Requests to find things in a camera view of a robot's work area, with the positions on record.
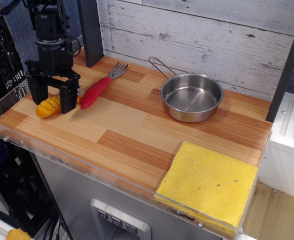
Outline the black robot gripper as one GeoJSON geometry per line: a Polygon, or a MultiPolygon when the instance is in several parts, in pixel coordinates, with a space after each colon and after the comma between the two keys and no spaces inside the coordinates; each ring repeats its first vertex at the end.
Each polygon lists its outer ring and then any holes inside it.
{"type": "Polygon", "coordinates": [[[59,37],[55,40],[35,39],[38,60],[26,60],[27,82],[36,105],[48,98],[48,87],[59,89],[61,113],[76,107],[80,90],[80,75],[73,67],[72,40],[59,37]]]}

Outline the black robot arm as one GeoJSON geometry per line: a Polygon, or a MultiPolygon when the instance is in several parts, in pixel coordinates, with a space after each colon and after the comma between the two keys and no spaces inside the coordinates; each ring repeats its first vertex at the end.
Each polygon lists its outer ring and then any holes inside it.
{"type": "Polygon", "coordinates": [[[73,67],[72,37],[61,0],[27,1],[38,60],[26,60],[27,80],[33,101],[38,105],[48,98],[48,87],[59,89],[62,114],[76,107],[80,75],[73,67]]]}

